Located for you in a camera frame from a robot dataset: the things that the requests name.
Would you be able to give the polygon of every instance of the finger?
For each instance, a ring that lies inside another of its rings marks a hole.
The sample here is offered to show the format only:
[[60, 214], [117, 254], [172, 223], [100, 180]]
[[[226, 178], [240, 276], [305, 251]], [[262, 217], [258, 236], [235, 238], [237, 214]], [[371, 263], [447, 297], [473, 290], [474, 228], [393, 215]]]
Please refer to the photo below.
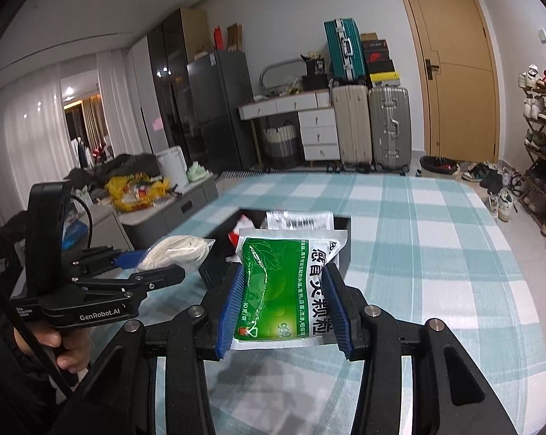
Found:
[[77, 373], [88, 366], [90, 350], [91, 345], [89, 344], [84, 347], [68, 350], [57, 357], [57, 365], [70, 373]]
[[80, 348], [89, 343], [89, 330], [78, 329], [62, 335], [62, 344], [67, 350]]
[[[61, 335], [59, 332], [45, 321], [30, 322], [28, 328], [42, 345], [57, 348], [61, 344]], [[33, 351], [29, 348], [27, 342], [15, 328], [13, 329], [13, 336], [15, 337], [17, 346], [25, 355], [29, 357], [34, 356]]]

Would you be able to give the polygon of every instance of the wooden door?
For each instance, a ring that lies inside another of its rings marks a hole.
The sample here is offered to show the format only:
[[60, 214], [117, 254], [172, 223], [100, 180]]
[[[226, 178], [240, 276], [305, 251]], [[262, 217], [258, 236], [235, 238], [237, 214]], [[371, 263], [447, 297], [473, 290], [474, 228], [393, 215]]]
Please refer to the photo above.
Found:
[[426, 149], [455, 160], [495, 161], [498, 89], [477, 1], [405, 3], [423, 66]]

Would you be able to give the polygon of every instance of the light switch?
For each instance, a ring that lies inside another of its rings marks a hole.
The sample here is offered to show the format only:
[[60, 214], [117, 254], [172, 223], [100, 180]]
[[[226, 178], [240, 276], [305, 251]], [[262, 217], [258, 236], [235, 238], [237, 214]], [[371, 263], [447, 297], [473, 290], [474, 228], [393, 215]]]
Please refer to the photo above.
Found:
[[543, 44], [546, 44], [546, 32], [544, 29], [538, 30], [538, 38], [541, 40]]

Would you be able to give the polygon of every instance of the green medicine packet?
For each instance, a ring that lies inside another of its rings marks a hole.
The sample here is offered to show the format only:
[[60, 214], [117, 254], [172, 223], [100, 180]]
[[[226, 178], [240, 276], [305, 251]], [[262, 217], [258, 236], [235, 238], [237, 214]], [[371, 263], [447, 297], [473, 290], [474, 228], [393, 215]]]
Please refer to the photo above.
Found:
[[321, 270], [346, 241], [347, 231], [242, 229], [245, 290], [231, 348], [334, 343]]

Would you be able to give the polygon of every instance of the refrigerator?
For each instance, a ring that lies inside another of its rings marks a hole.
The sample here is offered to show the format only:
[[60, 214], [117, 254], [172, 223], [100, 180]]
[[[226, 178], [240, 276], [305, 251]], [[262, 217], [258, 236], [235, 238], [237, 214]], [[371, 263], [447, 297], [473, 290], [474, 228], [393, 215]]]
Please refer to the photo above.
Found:
[[200, 132], [214, 173], [248, 170], [257, 162], [249, 121], [239, 105], [253, 100], [245, 53], [217, 50], [188, 64]]

